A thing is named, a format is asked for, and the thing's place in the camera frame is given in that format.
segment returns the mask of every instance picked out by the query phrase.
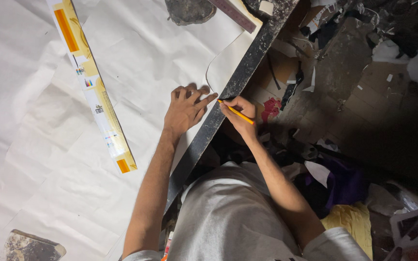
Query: shirt sleeve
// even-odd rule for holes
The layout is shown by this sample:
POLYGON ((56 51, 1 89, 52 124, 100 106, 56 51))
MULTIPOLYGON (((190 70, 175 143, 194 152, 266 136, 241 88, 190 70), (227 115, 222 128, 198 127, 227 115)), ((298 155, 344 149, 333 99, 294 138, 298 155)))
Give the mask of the shirt sleeve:
POLYGON ((143 250, 127 256, 122 261, 161 261, 161 255, 154 250, 143 250))
POLYGON ((313 261, 370 261, 345 228, 328 229, 304 248, 303 258, 313 261))

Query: grey t-shirt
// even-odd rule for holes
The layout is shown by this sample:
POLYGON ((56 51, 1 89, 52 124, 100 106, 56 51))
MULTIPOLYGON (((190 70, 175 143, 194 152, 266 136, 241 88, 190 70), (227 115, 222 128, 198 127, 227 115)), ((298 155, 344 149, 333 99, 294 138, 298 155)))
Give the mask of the grey t-shirt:
MULTIPOLYGON (((344 228, 325 231, 301 253, 254 163, 225 163, 188 187, 182 202, 168 261, 369 260, 344 228)), ((145 250, 124 261, 161 258, 145 250)))

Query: yellow pencil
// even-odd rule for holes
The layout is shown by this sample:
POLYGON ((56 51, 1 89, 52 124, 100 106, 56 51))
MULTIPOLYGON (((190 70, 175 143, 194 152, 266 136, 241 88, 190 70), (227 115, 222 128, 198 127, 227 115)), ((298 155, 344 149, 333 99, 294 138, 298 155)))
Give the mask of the yellow pencil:
POLYGON ((227 105, 227 107, 232 111, 232 112, 234 112, 235 114, 237 114, 238 116, 240 116, 241 118, 243 118, 244 120, 246 120, 247 122, 249 122, 250 124, 254 124, 254 121, 252 121, 250 118, 248 118, 247 116, 244 116, 241 112, 239 112, 239 111, 237 111, 237 110, 235 110, 235 109, 233 109, 233 107, 231 107, 231 106, 228 106, 227 105))

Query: wrist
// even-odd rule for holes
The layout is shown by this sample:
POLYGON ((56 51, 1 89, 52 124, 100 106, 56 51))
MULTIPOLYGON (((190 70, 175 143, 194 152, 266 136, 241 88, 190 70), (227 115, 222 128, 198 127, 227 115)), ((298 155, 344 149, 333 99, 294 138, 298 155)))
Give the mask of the wrist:
POLYGON ((243 137, 243 140, 246 143, 246 145, 248 147, 250 147, 250 148, 252 146, 260 145, 261 144, 261 142, 259 141, 259 139, 257 138, 256 135, 254 135, 254 136, 248 136, 248 137, 243 137))
POLYGON ((182 136, 181 133, 175 131, 172 127, 164 126, 164 129, 161 133, 160 141, 169 141, 175 146, 177 146, 178 142, 180 141, 180 137, 182 136))

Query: white eraser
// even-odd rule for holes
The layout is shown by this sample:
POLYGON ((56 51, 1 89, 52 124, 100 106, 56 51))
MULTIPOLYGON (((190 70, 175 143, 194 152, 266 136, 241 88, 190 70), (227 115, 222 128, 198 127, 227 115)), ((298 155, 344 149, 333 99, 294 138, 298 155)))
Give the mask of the white eraser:
POLYGON ((268 15, 272 15, 274 13, 274 4, 271 2, 267 2, 262 0, 261 4, 259 5, 259 11, 263 11, 268 15))

